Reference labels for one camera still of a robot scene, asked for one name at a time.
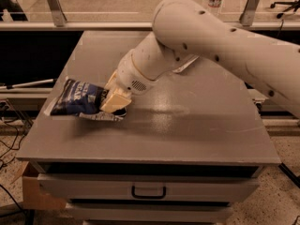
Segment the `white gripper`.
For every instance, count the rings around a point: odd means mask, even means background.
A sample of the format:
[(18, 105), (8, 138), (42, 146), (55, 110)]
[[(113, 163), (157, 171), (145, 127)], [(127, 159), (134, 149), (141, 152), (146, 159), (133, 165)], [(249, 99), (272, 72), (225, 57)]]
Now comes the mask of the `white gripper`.
[(110, 91), (101, 103), (100, 109), (105, 113), (114, 113), (121, 110), (131, 103), (130, 93), (143, 95), (156, 84), (156, 81), (145, 78), (136, 68), (133, 60), (133, 50), (130, 50), (120, 60), (117, 69), (107, 81), (105, 89)]

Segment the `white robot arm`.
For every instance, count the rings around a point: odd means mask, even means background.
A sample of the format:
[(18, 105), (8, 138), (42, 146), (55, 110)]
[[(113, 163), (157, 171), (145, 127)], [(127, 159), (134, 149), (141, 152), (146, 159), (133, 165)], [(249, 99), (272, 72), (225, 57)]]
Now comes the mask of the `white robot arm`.
[(300, 117), (300, 47), (220, 21), (193, 0), (163, 0), (157, 5), (152, 32), (119, 62), (105, 85), (100, 109), (125, 108), (158, 78), (200, 56)]

